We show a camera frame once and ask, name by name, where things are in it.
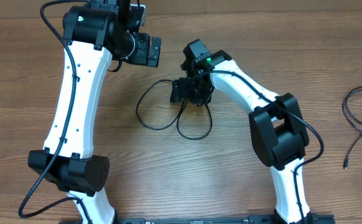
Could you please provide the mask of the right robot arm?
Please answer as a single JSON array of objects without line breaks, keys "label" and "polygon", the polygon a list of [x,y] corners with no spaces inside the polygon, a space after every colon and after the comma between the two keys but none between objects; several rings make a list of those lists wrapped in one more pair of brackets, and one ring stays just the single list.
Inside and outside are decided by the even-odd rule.
[{"label": "right robot arm", "polygon": [[259,160],[271,170],[276,191],[276,217],[281,223],[305,223],[310,215],[302,180],[307,128],[297,99],[265,89],[223,50],[211,53],[200,40],[183,50],[181,69],[187,76],[172,87],[171,102],[207,106],[220,90],[248,115],[251,143]]}]

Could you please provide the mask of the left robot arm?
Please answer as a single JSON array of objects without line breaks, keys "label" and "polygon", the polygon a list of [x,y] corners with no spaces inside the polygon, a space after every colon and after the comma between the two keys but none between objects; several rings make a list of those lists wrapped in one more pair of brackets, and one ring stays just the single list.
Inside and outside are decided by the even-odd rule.
[{"label": "left robot arm", "polygon": [[157,67],[161,39],[140,32],[146,7],[130,1],[73,1],[58,39],[64,48],[57,109],[41,150],[28,165],[75,203],[82,223],[114,223],[104,185],[109,160],[94,154],[93,130],[103,80],[116,61]]}]

